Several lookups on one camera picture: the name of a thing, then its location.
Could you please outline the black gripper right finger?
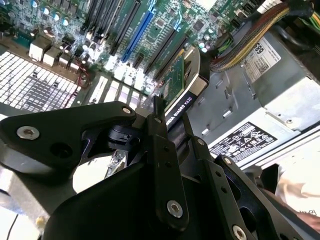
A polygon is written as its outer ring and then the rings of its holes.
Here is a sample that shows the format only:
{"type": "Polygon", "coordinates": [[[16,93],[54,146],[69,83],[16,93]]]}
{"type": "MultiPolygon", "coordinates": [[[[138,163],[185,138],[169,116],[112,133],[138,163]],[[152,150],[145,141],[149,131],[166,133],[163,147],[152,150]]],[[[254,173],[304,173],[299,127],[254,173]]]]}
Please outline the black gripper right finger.
{"type": "Polygon", "coordinates": [[[196,204],[218,240],[298,240],[300,234],[227,156],[213,158],[183,115],[189,149],[183,175],[199,181],[196,204]]]}

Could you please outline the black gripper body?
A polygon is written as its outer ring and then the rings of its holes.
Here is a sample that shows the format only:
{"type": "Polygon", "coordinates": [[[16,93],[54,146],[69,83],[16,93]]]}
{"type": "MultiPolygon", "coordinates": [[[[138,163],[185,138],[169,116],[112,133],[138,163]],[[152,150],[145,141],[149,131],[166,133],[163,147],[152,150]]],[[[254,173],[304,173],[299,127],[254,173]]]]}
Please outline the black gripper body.
{"type": "Polygon", "coordinates": [[[203,188],[166,160],[136,163],[62,203],[46,240],[219,240],[203,188]]]}

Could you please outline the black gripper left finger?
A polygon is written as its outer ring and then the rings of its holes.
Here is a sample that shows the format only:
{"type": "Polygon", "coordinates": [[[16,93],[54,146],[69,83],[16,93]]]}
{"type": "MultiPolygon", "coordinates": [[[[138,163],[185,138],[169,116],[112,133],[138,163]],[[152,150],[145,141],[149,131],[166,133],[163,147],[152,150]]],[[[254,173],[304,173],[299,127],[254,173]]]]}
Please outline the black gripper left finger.
{"type": "Polygon", "coordinates": [[[30,219],[44,226],[55,210],[77,194],[76,169],[117,150],[134,164],[179,161],[169,140],[164,101],[153,99],[142,116],[120,101],[8,117],[0,123],[0,164],[11,172],[8,195],[30,219]]]}

